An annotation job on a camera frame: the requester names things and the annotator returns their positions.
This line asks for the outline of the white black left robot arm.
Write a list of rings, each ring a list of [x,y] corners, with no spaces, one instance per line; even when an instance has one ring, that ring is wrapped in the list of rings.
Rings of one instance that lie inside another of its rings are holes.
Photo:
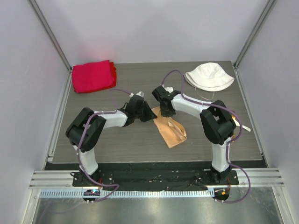
[[[66,137],[73,145],[78,156],[79,167],[84,172],[83,180],[89,186],[95,186],[100,179],[94,148],[104,129],[126,127],[136,119],[147,122],[156,119],[147,101],[133,95],[129,102],[115,111],[98,112],[89,107],[83,108],[66,130]]]

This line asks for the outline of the beige satin napkin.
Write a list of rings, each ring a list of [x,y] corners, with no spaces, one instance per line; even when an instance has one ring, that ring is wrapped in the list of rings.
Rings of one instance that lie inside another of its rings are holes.
[[[157,118],[153,119],[168,148],[173,148],[187,140],[185,128],[172,117],[163,117],[161,108],[152,108]]]

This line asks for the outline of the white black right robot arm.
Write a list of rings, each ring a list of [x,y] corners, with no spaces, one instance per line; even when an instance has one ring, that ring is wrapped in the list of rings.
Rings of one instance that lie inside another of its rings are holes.
[[[224,183],[231,172],[229,151],[236,128],[225,104],[220,100],[205,102],[191,98],[177,90],[169,92],[162,85],[152,95],[159,102],[163,117],[180,111],[200,119],[204,134],[212,144],[211,179],[216,184]]]

